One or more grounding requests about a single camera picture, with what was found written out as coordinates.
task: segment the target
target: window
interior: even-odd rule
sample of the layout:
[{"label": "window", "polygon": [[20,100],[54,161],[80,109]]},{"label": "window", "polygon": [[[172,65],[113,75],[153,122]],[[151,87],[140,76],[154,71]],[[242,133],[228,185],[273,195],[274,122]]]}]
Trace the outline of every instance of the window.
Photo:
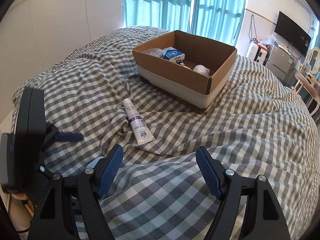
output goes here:
[{"label": "window", "polygon": [[245,0],[123,0],[124,24],[181,30],[235,45]]}]

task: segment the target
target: plaid blanket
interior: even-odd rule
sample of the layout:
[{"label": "plaid blanket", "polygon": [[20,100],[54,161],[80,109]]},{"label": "plaid blanket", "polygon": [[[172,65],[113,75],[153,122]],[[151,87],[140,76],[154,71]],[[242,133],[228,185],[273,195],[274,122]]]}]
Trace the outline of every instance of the plaid blanket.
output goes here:
[{"label": "plaid blanket", "polygon": [[[209,194],[195,160],[206,146],[225,168],[268,177],[291,239],[310,224],[319,186],[318,133],[300,96],[265,67],[238,56],[231,77],[205,114],[141,82],[131,50],[164,30],[115,31],[75,50],[24,82],[13,97],[14,116],[25,86],[43,89],[45,115],[60,130],[84,134],[45,152],[52,172],[79,174],[114,144],[124,160],[100,205],[116,239],[203,239],[219,202]],[[122,100],[130,98],[156,140],[138,146]],[[232,233],[237,239],[245,199]],[[87,238],[81,218],[80,237]]]}]

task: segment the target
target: blue and white tissue package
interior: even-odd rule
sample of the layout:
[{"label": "blue and white tissue package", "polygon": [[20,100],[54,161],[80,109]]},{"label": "blue and white tissue package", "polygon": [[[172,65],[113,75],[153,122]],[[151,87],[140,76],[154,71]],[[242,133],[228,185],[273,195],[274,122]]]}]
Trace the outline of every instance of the blue and white tissue package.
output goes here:
[{"label": "blue and white tissue package", "polygon": [[184,57],[185,57],[185,55],[181,51],[173,47],[165,48],[162,50],[162,52],[163,52],[163,58],[171,62],[182,61],[184,60]]}]

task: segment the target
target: flat screen tv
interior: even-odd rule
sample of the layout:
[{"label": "flat screen tv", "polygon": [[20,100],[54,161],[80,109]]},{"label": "flat screen tv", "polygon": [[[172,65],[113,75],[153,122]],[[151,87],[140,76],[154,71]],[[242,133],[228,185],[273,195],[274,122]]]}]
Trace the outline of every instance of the flat screen tv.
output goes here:
[{"label": "flat screen tv", "polygon": [[279,12],[275,33],[286,39],[303,56],[307,54],[311,37],[283,12]]}]

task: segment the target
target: metal screw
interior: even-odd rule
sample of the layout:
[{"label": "metal screw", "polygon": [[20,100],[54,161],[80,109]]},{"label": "metal screw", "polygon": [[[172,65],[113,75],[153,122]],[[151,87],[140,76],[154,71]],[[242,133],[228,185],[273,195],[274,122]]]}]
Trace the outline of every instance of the metal screw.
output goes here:
[{"label": "metal screw", "polygon": [[52,176],[52,178],[54,179],[54,180],[57,180],[57,179],[60,179],[60,174],[59,173],[56,173],[56,174],[54,174],[53,176]]},{"label": "metal screw", "polygon": [[85,174],[92,174],[93,168],[87,168],[84,172],[85,172]]},{"label": "metal screw", "polygon": [[259,175],[258,178],[259,178],[260,181],[266,181],[267,180],[267,178],[264,175]]},{"label": "metal screw", "polygon": [[232,169],[228,169],[228,170],[226,170],[226,174],[229,176],[233,176],[235,174],[235,172]]}]

